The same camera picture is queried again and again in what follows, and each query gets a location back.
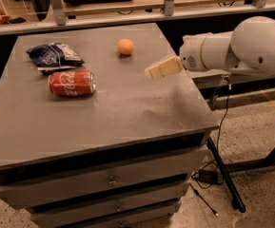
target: gray tabletop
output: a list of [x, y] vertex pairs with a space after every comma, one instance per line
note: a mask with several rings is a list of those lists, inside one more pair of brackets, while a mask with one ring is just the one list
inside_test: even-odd
[[[133, 41], [131, 56], [117, 52]], [[89, 97], [58, 97], [26, 51], [62, 42], [93, 72]], [[155, 24], [18, 38], [0, 81], [0, 168], [215, 129], [206, 101], [183, 72], [148, 79], [144, 69], [173, 53]]]

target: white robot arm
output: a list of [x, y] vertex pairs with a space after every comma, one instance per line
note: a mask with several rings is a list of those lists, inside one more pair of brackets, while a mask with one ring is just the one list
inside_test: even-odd
[[275, 76], [275, 20], [252, 17], [224, 33], [187, 35], [180, 56], [148, 67], [150, 78], [189, 71], [222, 69], [230, 73]]

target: red object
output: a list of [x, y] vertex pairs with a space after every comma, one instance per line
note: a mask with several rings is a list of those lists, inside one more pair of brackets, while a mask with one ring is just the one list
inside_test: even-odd
[[54, 72], [49, 76], [50, 91], [56, 95], [78, 96], [95, 90], [93, 74], [88, 70]]

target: speckled floor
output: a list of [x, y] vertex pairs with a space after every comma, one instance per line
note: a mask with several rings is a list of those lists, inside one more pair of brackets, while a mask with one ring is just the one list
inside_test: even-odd
[[[230, 96], [228, 106], [220, 137], [224, 162], [264, 158], [275, 146], [275, 89]], [[219, 98], [214, 115], [221, 120], [225, 112], [226, 98]], [[217, 131], [211, 134], [215, 142], [217, 136]], [[275, 167], [235, 173], [231, 177], [246, 205], [245, 213], [232, 208], [225, 184], [201, 189], [193, 180], [193, 186], [218, 212], [218, 217], [188, 189], [178, 213], [133, 228], [275, 228]], [[0, 228], [27, 227], [37, 227], [29, 221], [29, 213], [14, 211], [0, 200]]]

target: small orange ball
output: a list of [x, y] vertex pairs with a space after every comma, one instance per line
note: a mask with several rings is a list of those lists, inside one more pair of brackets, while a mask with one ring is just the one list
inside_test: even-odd
[[117, 44], [117, 49], [121, 54], [129, 56], [134, 50], [134, 44], [129, 39], [121, 39]]

